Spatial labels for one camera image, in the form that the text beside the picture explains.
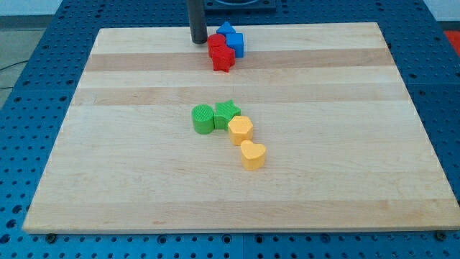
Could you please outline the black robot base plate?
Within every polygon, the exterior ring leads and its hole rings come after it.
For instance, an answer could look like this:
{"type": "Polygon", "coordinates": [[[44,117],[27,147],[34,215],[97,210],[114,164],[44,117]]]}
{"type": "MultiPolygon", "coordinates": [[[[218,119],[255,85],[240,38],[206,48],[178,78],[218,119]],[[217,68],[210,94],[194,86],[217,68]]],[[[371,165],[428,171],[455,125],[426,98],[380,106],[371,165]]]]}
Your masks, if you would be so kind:
{"type": "Polygon", "coordinates": [[[204,0],[205,10],[214,11],[251,11],[276,10],[275,0],[204,0]]]}

